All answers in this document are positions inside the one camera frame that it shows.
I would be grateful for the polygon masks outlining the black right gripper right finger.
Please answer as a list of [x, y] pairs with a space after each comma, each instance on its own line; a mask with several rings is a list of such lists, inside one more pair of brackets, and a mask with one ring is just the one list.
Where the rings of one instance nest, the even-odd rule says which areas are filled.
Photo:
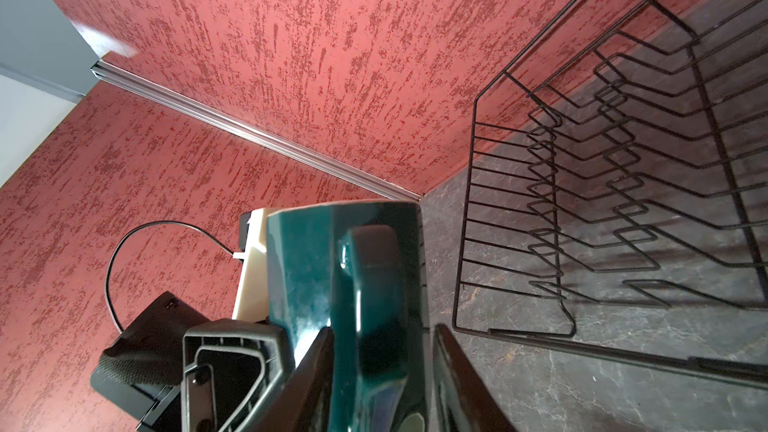
[[433, 380], [440, 431], [515, 431], [450, 328], [433, 332]]

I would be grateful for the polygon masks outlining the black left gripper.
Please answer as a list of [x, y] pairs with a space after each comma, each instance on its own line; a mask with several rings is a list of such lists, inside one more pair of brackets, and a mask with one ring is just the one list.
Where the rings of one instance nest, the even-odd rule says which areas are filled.
[[294, 370], [287, 334], [207, 321], [161, 294], [102, 351], [91, 387], [136, 419], [138, 431], [254, 431]]

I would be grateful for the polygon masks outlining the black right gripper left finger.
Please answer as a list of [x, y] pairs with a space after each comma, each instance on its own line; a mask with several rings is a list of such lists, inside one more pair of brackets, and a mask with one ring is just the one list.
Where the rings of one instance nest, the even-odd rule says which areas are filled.
[[324, 327], [255, 431], [328, 431], [334, 359], [334, 332]]

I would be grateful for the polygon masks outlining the dark green white-inside mug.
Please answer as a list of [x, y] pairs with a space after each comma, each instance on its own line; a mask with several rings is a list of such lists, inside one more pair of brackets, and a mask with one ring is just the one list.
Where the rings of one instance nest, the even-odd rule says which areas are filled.
[[267, 219], [269, 319], [297, 362], [334, 334], [331, 431], [424, 431], [428, 307], [421, 212], [410, 201], [282, 209]]

